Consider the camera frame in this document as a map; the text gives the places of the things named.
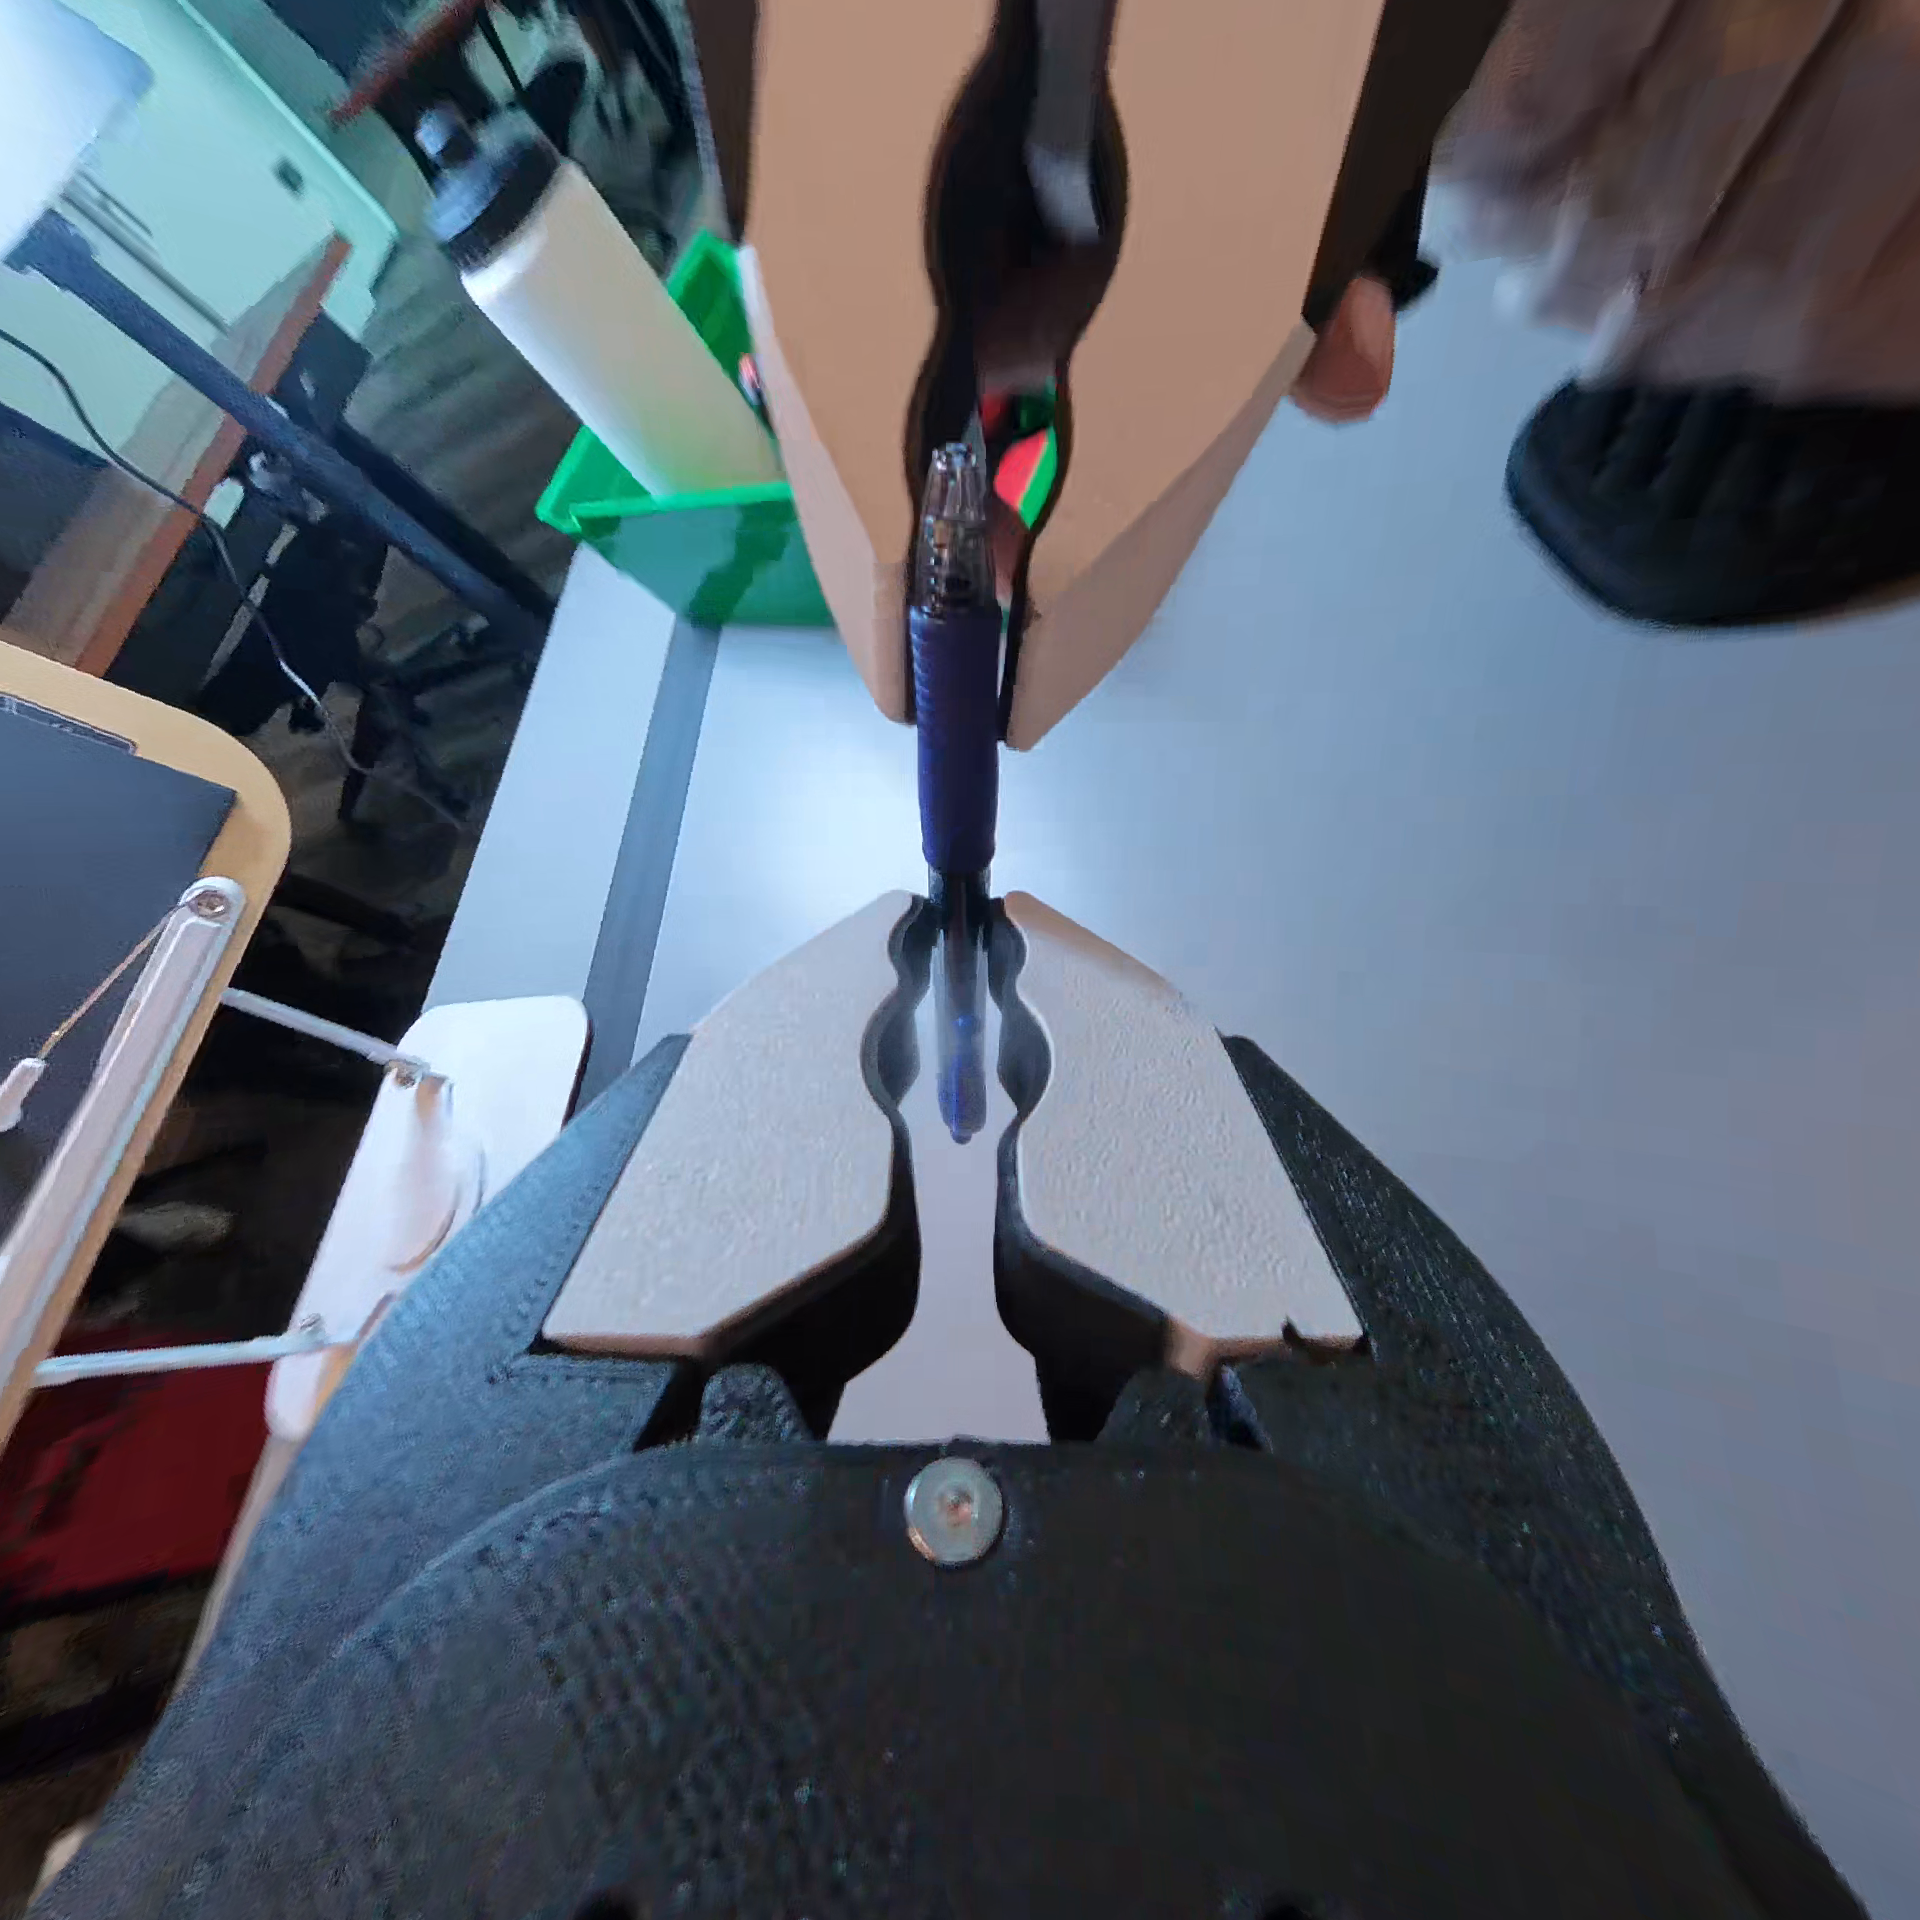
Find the white water bottle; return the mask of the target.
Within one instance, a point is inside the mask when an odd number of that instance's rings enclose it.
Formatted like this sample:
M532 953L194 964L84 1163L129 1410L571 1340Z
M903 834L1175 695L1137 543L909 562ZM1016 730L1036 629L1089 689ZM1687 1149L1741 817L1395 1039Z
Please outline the white water bottle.
M521 113L433 106L428 225L469 300L650 496L768 487L778 443L587 173Z

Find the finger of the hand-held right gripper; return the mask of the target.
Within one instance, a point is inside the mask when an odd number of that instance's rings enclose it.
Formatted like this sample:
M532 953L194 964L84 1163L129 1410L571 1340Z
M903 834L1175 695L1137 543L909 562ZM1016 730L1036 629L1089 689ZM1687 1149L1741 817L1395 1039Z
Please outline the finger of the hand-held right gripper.
M1067 356L1060 492L1026 569L1005 743L1036 748L1137 644L1309 351L1306 296L1378 2L1123 2L1128 209Z
M938 330L929 179L992 2L763 2L740 266L807 553L867 691L908 717L909 417Z

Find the red lidded container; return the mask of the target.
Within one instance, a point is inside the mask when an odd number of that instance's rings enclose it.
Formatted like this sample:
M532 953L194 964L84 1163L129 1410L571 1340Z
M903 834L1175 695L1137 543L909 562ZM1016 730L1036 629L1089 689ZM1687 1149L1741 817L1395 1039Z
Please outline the red lidded container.
M2 1626L211 1578L267 1442L267 1362L44 1391L2 1460Z

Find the green plastic bin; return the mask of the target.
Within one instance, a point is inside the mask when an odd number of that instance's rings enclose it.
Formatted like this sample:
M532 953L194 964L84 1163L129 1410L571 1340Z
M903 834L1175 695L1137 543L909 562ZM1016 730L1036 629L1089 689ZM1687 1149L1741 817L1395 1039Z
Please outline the green plastic bin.
M665 290L720 365L728 391L763 437L754 404L752 331L732 243L699 232ZM784 474L762 485L651 495L576 417L571 443L536 505L539 521L589 549L679 618L707 629L828 631L818 586Z

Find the person's right forearm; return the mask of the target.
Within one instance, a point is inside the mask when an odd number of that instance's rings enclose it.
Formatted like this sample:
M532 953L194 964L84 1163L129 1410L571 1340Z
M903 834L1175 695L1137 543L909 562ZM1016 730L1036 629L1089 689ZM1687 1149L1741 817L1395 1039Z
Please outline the person's right forearm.
M1588 388L1915 404L1915 2L1511 5L1431 180Z

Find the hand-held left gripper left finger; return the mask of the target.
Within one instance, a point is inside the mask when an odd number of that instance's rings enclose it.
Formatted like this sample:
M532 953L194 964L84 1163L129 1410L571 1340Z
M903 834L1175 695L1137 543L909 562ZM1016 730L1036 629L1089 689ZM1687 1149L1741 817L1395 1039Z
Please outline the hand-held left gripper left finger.
M541 1323L564 1353L778 1371L816 1434L905 1332L922 901L889 891L751 976L672 1064Z

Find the white panel on pole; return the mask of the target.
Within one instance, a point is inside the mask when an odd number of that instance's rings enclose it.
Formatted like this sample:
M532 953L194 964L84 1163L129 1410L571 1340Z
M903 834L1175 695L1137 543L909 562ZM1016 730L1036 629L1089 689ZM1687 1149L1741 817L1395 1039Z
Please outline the white panel on pole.
M151 65L68 5L2 5L2 259L151 90Z

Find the dark office desk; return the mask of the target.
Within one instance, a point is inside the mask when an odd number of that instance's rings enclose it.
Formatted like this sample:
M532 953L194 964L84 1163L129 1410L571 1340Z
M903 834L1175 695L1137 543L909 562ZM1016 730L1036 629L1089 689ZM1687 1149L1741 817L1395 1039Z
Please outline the dark office desk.
M42 213L8 252L5 266L13 274L42 279L76 297L202 396L249 441L280 455L307 495L361 521L463 609L479 616L511 657L536 663L555 616L555 596L370 441L351 434L347 445L341 449L330 434L277 403L282 378L292 365L351 252L343 236L330 236L227 330L225 348L233 352L247 325L280 309L249 373L183 335L163 312L113 274L84 232L59 210Z

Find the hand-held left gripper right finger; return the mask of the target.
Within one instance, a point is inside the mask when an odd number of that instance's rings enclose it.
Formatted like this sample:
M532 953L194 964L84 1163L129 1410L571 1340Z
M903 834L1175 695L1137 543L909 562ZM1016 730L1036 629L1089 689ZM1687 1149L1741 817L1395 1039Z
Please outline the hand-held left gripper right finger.
M1228 1043L1153 967L1032 895L992 927L999 1319L1047 1429L1100 1429L1148 1371L1210 1391L1287 1351L1356 1353L1345 1279Z

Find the blue pen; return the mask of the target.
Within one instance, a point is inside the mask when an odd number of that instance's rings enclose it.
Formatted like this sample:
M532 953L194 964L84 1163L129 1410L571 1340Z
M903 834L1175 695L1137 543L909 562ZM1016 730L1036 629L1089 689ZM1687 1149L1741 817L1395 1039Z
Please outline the blue pen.
M1001 604L989 543L989 475L967 441L929 457L908 572L905 635L920 739L920 829L939 921L935 1093L965 1145L988 1117L983 976L999 819Z

